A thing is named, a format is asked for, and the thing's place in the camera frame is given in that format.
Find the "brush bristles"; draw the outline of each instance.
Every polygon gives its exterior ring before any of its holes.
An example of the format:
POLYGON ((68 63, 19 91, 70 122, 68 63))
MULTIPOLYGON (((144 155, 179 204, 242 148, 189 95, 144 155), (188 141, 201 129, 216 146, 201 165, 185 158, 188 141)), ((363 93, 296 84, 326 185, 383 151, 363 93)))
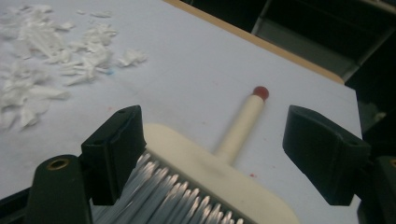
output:
POLYGON ((92 205, 101 223, 244 223, 227 208, 145 153, 125 184, 120 199, 109 207, 92 205))

